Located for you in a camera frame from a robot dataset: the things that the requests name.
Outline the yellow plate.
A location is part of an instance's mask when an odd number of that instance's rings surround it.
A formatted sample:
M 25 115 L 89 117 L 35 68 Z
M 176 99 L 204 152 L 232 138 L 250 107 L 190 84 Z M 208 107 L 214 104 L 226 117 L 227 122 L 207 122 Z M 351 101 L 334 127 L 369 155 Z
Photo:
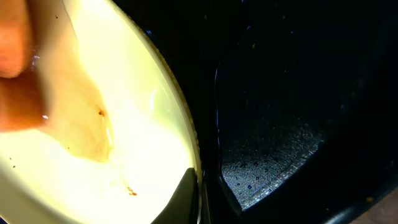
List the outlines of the yellow plate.
M 195 127 L 171 69 L 112 1 L 60 1 L 77 57 L 111 123 L 106 162 L 71 155 L 36 129 L 1 134 L 7 223 L 152 223 L 188 168 L 201 168 Z

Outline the green yellow sponge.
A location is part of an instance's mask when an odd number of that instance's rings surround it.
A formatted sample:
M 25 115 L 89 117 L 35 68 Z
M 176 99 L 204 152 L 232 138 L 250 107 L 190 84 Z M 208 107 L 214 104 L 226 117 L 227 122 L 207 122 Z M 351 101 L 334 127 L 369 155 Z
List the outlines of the green yellow sponge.
M 1 2 L 1 131 L 26 129 L 79 158 L 106 162 L 112 150 L 105 103 L 60 1 Z

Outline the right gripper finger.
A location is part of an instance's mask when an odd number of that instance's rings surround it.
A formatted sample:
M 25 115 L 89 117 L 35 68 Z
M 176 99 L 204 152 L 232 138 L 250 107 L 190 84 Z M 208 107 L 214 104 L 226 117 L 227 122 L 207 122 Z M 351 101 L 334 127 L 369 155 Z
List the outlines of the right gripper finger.
M 152 224 L 197 224 L 198 182 L 194 168 L 188 168 L 166 207 Z

